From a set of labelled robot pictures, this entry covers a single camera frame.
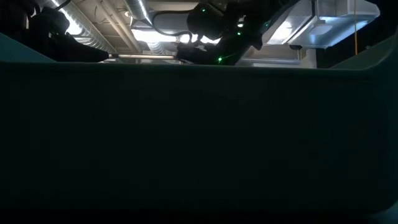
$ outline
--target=ventilation duct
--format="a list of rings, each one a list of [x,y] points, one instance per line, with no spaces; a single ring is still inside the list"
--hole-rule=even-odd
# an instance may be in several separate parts
[[[325,49],[379,16],[379,8],[365,0],[301,0],[279,17],[262,41],[264,45]]]
[[[130,15],[139,21],[152,24],[149,16],[149,8],[144,0],[125,0]],[[149,42],[148,48],[153,54],[166,54],[161,42]]]
[[[36,0],[40,7],[59,6],[64,0]],[[80,9],[70,2],[60,10],[65,14],[70,21],[70,27],[67,30],[74,36],[77,42],[85,44],[96,49],[101,49],[109,53],[115,53],[116,50],[112,45],[101,35],[97,28],[90,22],[90,20],[80,11]]]

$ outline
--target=ceiling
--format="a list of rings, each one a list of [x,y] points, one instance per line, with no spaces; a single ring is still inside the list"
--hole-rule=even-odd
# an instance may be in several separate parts
[[[72,0],[73,3],[84,13],[84,15],[93,23],[93,25],[99,30],[99,32],[107,39],[107,41],[119,52],[119,53],[134,53],[124,43],[120,35],[113,29],[111,24],[105,19],[104,15],[100,11],[96,10],[94,0]],[[120,17],[125,21],[124,26],[130,28],[130,18],[126,15],[126,5],[124,0],[109,0],[114,8],[119,11]],[[164,10],[189,10],[193,9],[198,4],[198,1],[193,0],[151,0],[147,1],[147,5],[155,11]],[[145,43],[141,43],[142,48],[145,50],[147,47]]]
[[[115,9],[118,10],[119,16],[124,19],[123,26],[131,28],[131,19],[126,15],[127,9],[124,0],[108,0]],[[226,2],[235,0],[216,0],[213,1],[220,7],[223,7]],[[91,21],[91,23],[98,29],[101,35],[116,49],[120,54],[134,54],[126,43],[122,40],[120,35],[115,31],[112,25],[105,19],[104,15],[100,10],[96,10],[95,0],[72,0],[72,2],[79,8],[79,10]],[[147,5],[155,11],[173,10],[173,11],[184,11],[193,9],[199,0],[150,0],[146,1]],[[149,50],[145,42],[140,42],[142,50]],[[164,47],[166,50],[175,51],[175,44],[164,42]],[[312,55],[315,52],[304,52],[304,57],[306,55]],[[290,60],[292,58],[297,58],[297,51],[289,49],[288,46],[264,46],[261,51],[253,50],[248,52],[251,56],[261,56],[267,58],[282,58]],[[315,59],[311,59],[305,62],[304,67],[316,67]]]

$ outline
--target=white ductwork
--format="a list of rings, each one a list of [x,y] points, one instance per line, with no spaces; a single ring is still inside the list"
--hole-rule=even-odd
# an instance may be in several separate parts
[[[149,8],[145,0],[124,0],[130,15],[139,21],[147,21],[152,24],[149,17]],[[148,48],[153,54],[166,54],[161,42],[148,42]]]
[[[276,20],[262,41],[326,49],[379,16],[379,8],[365,0],[300,0]]]
[[[40,7],[47,6],[54,8],[59,6],[64,0],[36,0],[36,2]],[[75,37],[77,42],[109,53],[116,52],[113,46],[73,2],[62,8],[61,12],[70,21],[71,26],[67,31]]]
[[[137,20],[147,19],[150,21],[148,6],[145,0],[124,0],[130,15]]]

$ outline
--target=black machine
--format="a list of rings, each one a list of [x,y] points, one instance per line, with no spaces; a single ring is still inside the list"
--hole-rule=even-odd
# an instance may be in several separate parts
[[[265,31],[298,1],[253,0],[230,2],[224,11],[218,9],[211,2],[199,3],[193,10],[188,11],[187,20],[189,31],[197,34],[198,40],[188,44],[179,44],[177,58],[202,65],[234,65],[250,46],[260,50],[262,35]],[[155,24],[154,18],[156,16],[166,13],[173,12],[156,13],[152,19],[152,24]],[[217,45],[205,44],[200,46],[199,40],[203,36],[211,40],[220,39],[220,42]]]
[[[299,0],[252,0],[230,2],[225,10],[211,2],[201,2],[191,11],[161,11],[152,17],[154,29],[164,35],[188,34],[191,41],[180,43],[177,58],[183,62],[202,65],[234,65],[250,46],[260,49],[261,37],[279,16]],[[0,32],[11,36],[28,47],[59,62],[100,62],[109,53],[78,43],[66,33],[69,22],[58,12],[68,4],[65,1],[55,9],[40,7],[34,0],[0,0]],[[189,13],[189,31],[166,34],[155,27],[154,19],[160,14]],[[26,18],[29,28],[25,28]],[[198,41],[192,42],[192,34]],[[217,45],[202,44],[206,36],[220,39]]]
[[[70,23],[59,9],[69,2],[41,9],[34,0],[0,0],[0,32],[58,62],[106,60],[109,53],[78,43],[67,33]]]

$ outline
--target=metal pipe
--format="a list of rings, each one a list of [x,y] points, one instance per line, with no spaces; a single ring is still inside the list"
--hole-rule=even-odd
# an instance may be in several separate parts
[[[117,58],[109,58],[105,60],[105,62],[117,62],[117,61],[118,61]]]
[[[137,58],[152,60],[176,60],[174,55],[145,55],[145,54],[110,54],[109,58]]]
[[[137,20],[148,19],[148,7],[145,0],[124,0],[124,3],[133,18]]]
[[[152,60],[178,60],[174,55],[146,55],[146,54],[110,54],[109,58],[137,58]],[[300,60],[277,59],[277,58],[242,58],[241,62],[271,63],[281,65],[299,65]]]
[[[120,27],[122,28],[122,30],[124,31],[124,33],[127,35],[127,37],[129,38],[129,40],[132,42],[132,44],[134,44],[134,46],[136,47],[138,52],[142,52],[138,41],[136,40],[136,38],[133,36],[131,29],[127,29],[127,27],[124,25],[124,21],[120,18],[119,14],[116,12],[116,10],[113,8],[113,6],[111,5],[111,3],[109,3],[108,0],[102,0],[102,2],[104,3],[104,5],[111,11],[111,14],[113,15],[114,19],[116,19],[116,22],[118,22],[118,24],[120,25]]]
[[[123,41],[127,44],[127,46],[133,51],[133,52],[138,52],[138,49],[133,46],[132,43],[130,43],[130,40],[126,37],[123,31],[121,31],[118,27],[118,25],[113,21],[111,16],[106,12],[104,6],[101,4],[100,0],[95,1],[95,4],[97,8],[104,14],[105,18],[111,23],[113,29],[120,35],[120,37],[123,39]]]

